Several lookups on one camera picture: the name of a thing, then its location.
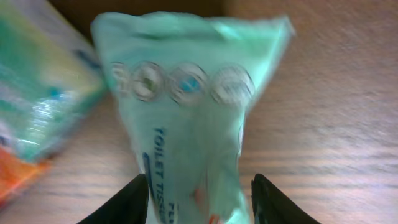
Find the green tissue pack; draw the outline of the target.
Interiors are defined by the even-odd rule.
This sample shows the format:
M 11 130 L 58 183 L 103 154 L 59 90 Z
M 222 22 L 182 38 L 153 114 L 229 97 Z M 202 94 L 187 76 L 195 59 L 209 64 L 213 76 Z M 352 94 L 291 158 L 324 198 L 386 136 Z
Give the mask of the green tissue pack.
M 97 55 L 47 1 L 1 1 L 1 143 L 51 154 L 105 92 Z

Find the small orange box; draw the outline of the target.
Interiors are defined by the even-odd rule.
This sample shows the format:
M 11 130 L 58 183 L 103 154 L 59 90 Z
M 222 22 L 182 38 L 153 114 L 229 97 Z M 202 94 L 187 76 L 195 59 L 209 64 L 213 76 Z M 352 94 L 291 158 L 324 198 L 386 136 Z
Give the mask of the small orange box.
M 49 166 L 48 160 L 38 164 L 24 162 L 1 146 L 1 207 L 30 187 Z

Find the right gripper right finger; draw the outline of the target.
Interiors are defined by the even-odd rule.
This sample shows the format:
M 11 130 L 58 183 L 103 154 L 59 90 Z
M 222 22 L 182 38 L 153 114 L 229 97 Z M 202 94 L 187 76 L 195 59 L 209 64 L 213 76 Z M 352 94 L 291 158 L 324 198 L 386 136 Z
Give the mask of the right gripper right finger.
M 251 181 L 255 224 L 320 224 L 262 174 Z

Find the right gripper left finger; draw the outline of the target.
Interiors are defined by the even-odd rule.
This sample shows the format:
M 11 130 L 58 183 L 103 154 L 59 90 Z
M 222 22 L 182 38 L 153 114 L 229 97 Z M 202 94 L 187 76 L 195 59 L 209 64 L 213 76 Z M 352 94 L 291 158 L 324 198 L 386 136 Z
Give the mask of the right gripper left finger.
M 146 175 L 139 174 L 78 224 L 145 224 L 148 201 Z

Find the teal wet wipes pouch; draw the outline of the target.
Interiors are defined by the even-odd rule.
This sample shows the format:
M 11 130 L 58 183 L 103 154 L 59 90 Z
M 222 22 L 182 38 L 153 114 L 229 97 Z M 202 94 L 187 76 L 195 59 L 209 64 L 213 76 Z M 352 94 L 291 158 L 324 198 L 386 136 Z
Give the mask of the teal wet wipes pouch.
M 157 223 L 251 223 L 244 124 L 293 32 L 285 16 L 106 12 L 91 23 Z

